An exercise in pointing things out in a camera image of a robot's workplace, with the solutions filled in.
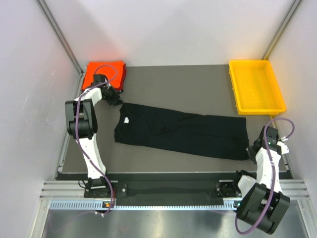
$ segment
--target black cloth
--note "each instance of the black cloth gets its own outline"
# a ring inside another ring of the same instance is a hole
[[[245,118],[203,116],[124,103],[116,142],[207,157],[246,160]]]

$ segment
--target yellow plastic bin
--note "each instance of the yellow plastic bin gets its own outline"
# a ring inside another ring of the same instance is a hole
[[[276,115],[286,111],[267,60],[231,60],[229,74],[240,115]]]

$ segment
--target white panel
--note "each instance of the white panel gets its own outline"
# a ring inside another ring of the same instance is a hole
[[[260,59],[292,0],[47,0],[82,67]]]
[[[296,175],[303,178],[317,209],[317,1],[305,0],[286,29],[270,61],[282,91],[294,135],[287,141]],[[282,134],[290,126],[279,123]]]
[[[79,76],[35,1],[3,1],[0,32],[0,237],[25,238]]]

